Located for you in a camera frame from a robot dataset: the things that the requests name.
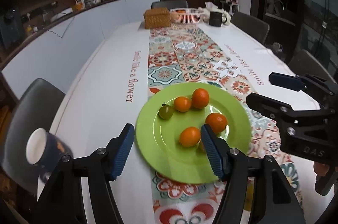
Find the flower pattern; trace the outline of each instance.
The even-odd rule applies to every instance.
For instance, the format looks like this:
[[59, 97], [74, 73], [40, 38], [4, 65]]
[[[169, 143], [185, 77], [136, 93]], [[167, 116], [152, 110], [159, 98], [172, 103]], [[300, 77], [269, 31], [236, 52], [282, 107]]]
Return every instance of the flower pattern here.
[[[280, 150], [276, 122], [252, 111], [246, 96], [255, 92], [246, 76], [224, 51], [196, 25], [172, 24], [152, 29], [149, 38], [148, 97], [168, 85], [201, 82], [226, 90], [241, 103], [251, 123], [248, 156], [272, 155], [281, 166], [300, 205], [303, 197], [291, 156]], [[155, 170], [152, 194], [156, 224], [211, 224], [226, 184], [191, 185], [172, 181]]]

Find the green tomato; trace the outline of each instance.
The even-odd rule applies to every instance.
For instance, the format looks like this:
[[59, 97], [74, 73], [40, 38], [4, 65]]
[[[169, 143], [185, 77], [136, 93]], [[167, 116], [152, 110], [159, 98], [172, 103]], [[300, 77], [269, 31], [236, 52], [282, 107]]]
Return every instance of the green tomato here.
[[174, 108], [163, 103], [163, 105], [159, 108], [158, 114], [162, 119], [168, 120], [174, 114]]

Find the wicker basket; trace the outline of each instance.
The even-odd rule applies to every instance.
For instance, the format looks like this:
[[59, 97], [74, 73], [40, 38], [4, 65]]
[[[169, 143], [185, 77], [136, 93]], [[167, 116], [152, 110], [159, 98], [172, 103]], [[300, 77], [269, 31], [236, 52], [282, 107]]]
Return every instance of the wicker basket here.
[[152, 10], [146, 10], [143, 16], [146, 29], [154, 29], [156, 27], [170, 26], [170, 14], [166, 7], [159, 7], [154, 8]]
[[204, 12], [196, 8], [174, 8], [169, 12], [171, 22], [176, 24], [201, 23], [204, 16]]

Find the white plastic basket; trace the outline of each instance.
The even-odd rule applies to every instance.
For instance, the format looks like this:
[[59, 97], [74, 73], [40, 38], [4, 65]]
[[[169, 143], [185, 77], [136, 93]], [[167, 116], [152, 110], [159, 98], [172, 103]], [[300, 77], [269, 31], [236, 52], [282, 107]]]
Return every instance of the white plastic basket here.
[[172, 23], [198, 24], [203, 21], [204, 12], [196, 8], [174, 8], [169, 12]]

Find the black mug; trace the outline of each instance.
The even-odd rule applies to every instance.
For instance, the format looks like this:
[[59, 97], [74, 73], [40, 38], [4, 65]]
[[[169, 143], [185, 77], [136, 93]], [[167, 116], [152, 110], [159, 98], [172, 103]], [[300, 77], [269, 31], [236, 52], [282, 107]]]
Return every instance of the black mug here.
[[211, 26], [222, 26], [223, 13], [217, 11], [211, 11], [209, 17], [209, 25]]
[[56, 165], [64, 155], [72, 155], [71, 149], [55, 135], [43, 128], [36, 129], [26, 145], [26, 159], [29, 164], [41, 169], [40, 178], [46, 183]]

